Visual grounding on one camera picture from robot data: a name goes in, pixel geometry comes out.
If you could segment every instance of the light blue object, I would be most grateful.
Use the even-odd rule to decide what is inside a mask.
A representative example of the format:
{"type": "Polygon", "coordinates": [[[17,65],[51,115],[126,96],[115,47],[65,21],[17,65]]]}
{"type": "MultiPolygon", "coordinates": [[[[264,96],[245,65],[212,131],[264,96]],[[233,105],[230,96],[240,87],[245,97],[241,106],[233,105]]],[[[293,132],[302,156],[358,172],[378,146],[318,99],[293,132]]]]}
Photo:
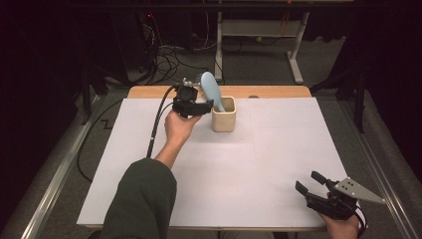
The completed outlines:
{"type": "Polygon", "coordinates": [[[215,81],[214,76],[206,72],[201,76],[201,88],[204,91],[205,97],[207,100],[214,100],[214,107],[218,108],[218,111],[224,113],[223,105],[221,103],[221,92],[220,88],[215,81]]]}

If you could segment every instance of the ceramic cup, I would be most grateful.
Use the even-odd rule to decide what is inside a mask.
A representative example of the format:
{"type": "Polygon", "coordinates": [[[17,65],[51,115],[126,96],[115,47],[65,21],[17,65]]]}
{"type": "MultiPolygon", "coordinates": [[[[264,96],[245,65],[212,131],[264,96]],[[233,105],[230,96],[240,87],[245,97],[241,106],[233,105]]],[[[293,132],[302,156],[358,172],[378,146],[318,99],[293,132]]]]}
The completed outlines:
{"type": "Polygon", "coordinates": [[[233,97],[222,97],[221,103],[225,112],[212,109],[212,129],[217,132],[233,131],[236,124],[236,101],[233,97]]]}

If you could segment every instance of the table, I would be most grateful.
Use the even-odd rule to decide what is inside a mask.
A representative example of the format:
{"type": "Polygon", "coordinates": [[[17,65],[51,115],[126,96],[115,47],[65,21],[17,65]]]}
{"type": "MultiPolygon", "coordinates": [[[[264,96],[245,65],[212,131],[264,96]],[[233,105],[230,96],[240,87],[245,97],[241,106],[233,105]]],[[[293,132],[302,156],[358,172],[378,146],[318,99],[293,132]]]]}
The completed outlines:
{"type": "MultiPolygon", "coordinates": [[[[122,174],[132,162],[146,155],[158,98],[167,89],[135,87],[130,90],[120,108],[78,224],[102,227],[122,174]]],[[[221,92],[223,96],[236,98],[236,128],[230,133],[212,131],[208,125],[210,114],[195,126],[172,168],[178,192],[170,227],[323,230],[321,219],[306,208],[304,198],[296,192],[296,180],[313,193],[324,196],[326,188],[311,179],[311,171],[338,179],[344,179],[346,174],[308,88],[224,86],[221,92]]],[[[173,97],[171,93],[168,99],[171,101],[173,97]]],[[[160,125],[152,155],[165,141],[162,123],[160,125]]]]}
{"type": "MultiPolygon", "coordinates": [[[[294,0],[293,2],[306,2],[312,4],[313,2],[352,2],[353,0],[294,0]]],[[[253,1],[249,2],[290,2],[289,0],[273,0],[273,1],[253,1]]],[[[217,17],[217,51],[215,54],[214,75],[217,81],[223,79],[223,51],[222,51],[222,37],[223,36],[252,36],[252,37],[295,37],[295,46],[292,51],[287,51],[287,57],[292,69],[295,83],[302,85],[304,79],[302,78],[301,70],[299,69],[296,56],[301,45],[302,37],[304,36],[305,28],[308,23],[310,12],[305,12],[301,21],[289,21],[289,28],[286,32],[281,33],[281,21],[262,21],[262,20],[224,20],[223,14],[218,13],[217,17]]]]}

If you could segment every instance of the wire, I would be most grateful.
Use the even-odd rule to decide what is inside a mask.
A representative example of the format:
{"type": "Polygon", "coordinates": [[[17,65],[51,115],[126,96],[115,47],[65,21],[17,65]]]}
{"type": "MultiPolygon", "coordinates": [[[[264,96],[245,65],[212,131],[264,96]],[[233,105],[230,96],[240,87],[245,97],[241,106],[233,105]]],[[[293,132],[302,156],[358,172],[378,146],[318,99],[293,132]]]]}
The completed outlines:
{"type": "Polygon", "coordinates": [[[168,94],[170,93],[171,90],[176,89],[176,87],[171,86],[167,92],[165,92],[162,100],[161,100],[161,104],[159,105],[158,111],[157,111],[157,115],[155,117],[155,122],[154,122],[154,127],[152,129],[152,133],[151,133],[151,138],[149,140],[149,147],[148,147],[148,152],[146,153],[146,157],[151,158],[151,154],[152,154],[152,149],[154,147],[154,142],[155,142],[155,136],[157,134],[157,128],[158,128],[158,124],[159,124],[159,119],[161,117],[161,109],[162,109],[162,105],[164,105],[165,100],[167,99],[168,94]]]}
{"type": "Polygon", "coordinates": [[[365,230],[366,230],[366,228],[367,228],[367,225],[368,225],[368,221],[367,221],[366,215],[365,215],[365,213],[363,212],[363,210],[362,210],[360,207],[357,207],[357,208],[360,210],[360,212],[362,213],[363,218],[364,218],[364,222],[363,222],[363,220],[362,220],[362,218],[359,216],[359,214],[357,214],[357,212],[354,212],[354,215],[357,217],[357,220],[359,220],[359,222],[360,222],[360,229],[359,229],[359,232],[358,232],[358,234],[357,234],[357,238],[359,238],[359,237],[360,237],[360,236],[362,236],[362,235],[363,235],[363,233],[365,232],[365,230]]]}
{"type": "Polygon", "coordinates": [[[344,206],[346,206],[350,211],[352,211],[353,212],[353,215],[357,218],[357,220],[359,220],[359,223],[360,223],[360,228],[359,228],[359,231],[357,232],[357,238],[360,238],[362,235],[363,235],[363,233],[365,232],[365,230],[366,230],[366,227],[367,227],[367,219],[366,219],[366,215],[365,215],[365,213],[363,212],[363,210],[360,208],[360,207],[358,207],[358,206],[356,206],[356,208],[358,208],[359,210],[360,210],[360,212],[362,213],[362,215],[363,215],[363,218],[364,218],[364,222],[363,222],[363,219],[360,217],[360,215],[356,212],[356,210],[353,210],[347,203],[345,203],[344,201],[342,201],[342,200],[338,200],[342,205],[344,205],[344,206]]]}
{"type": "Polygon", "coordinates": [[[91,125],[91,127],[90,127],[90,129],[88,130],[88,132],[87,132],[87,135],[85,136],[85,138],[84,138],[84,140],[83,140],[83,142],[82,142],[82,144],[81,144],[81,147],[80,147],[80,149],[79,149],[79,151],[78,151],[78,156],[77,156],[77,167],[78,167],[78,171],[79,171],[79,173],[81,174],[81,176],[84,178],[84,179],[86,179],[89,183],[92,183],[93,182],[93,180],[92,179],[90,179],[86,174],[84,174],[84,172],[82,171],[82,169],[81,169],[81,152],[82,152],[82,150],[84,149],[84,146],[85,146],[85,143],[87,142],[87,138],[89,137],[89,135],[90,135],[90,133],[91,133],[91,131],[93,130],[93,128],[94,128],[94,126],[96,125],[96,123],[100,120],[100,118],[106,113],[106,112],[108,112],[111,108],[113,108],[114,106],[116,106],[117,104],[119,104],[120,102],[122,102],[124,100],[124,98],[123,99],[120,99],[120,100],[118,100],[117,102],[115,102],[115,103],[113,103],[113,104],[111,104],[108,108],[106,108],[101,114],[100,114],[100,116],[94,121],[94,123],[91,125]]]}

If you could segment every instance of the person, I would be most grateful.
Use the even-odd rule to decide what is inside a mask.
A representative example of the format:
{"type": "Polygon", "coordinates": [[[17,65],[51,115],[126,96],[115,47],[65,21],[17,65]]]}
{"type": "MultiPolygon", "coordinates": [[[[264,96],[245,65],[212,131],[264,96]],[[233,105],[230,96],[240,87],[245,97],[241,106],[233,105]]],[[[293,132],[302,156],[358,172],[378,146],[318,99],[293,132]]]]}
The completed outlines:
{"type": "MultiPolygon", "coordinates": [[[[155,159],[141,159],[126,170],[106,213],[101,238],[167,238],[176,198],[176,179],[171,168],[200,119],[201,116],[185,119],[169,112],[164,124],[164,147],[155,159]]],[[[357,219],[335,221],[321,217],[332,239],[357,238],[357,219]]]]}

